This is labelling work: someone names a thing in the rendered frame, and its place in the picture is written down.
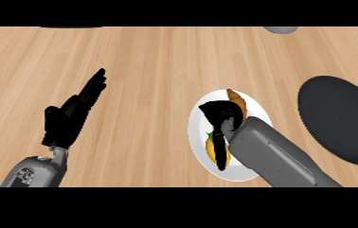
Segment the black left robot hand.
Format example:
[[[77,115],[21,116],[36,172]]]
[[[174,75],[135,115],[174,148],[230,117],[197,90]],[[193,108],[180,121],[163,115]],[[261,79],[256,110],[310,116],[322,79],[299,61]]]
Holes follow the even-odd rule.
[[[69,149],[79,137],[91,108],[107,88],[106,69],[101,68],[80,92],[70,97],[63,107],[49,106],[45,109],[45,136],[42,144],[48,147]]]

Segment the white plate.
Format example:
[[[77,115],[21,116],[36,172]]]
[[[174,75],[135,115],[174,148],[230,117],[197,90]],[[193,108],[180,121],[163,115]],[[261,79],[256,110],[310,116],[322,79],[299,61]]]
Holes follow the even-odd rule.
[[[203,98],[200,98],[194,104],[193,112],[188,122],[188,137],[193,147],[193,153],[199,160],[199,163],[208,169],[208,171],[217,175],[222,180],[230,182],[246,182],[254,180],[259,174],[249,169],[234,156],[230,156],[230,165],[224,171],[218,169],[218,164],[211,159],[206,142],[209,134],[214,132],[214,126],[208,121],[205,113],[200,111],[199,106],[214,100],[228,100],[227,90],[215,90]]]

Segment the dark grey pan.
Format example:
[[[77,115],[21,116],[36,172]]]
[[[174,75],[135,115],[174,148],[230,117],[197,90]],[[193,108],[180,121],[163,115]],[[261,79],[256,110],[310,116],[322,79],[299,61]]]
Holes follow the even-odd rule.
[[[322,146],[358,165],[358,86],[332,76],[313,77],[299,88],[298,109]]]

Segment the brown croissant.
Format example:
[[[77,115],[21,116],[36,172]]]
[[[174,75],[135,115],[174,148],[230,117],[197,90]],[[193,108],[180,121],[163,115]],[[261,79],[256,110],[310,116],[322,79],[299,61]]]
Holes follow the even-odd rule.
[[[228,95],[230,102],[231,102],[231,111],[234,112],[236,117],[242,121],[246,121],[246,118],[248,118],[246,101],[245,101],[242,95],[233,89],[227,90],[227,95]]]

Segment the grey rounded object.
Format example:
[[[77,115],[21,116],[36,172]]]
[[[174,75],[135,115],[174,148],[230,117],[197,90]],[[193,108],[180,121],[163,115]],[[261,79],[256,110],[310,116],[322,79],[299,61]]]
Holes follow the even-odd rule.
[[[264,26],[264,28],[276,34],[291,34],[298,30],[298,26]]]

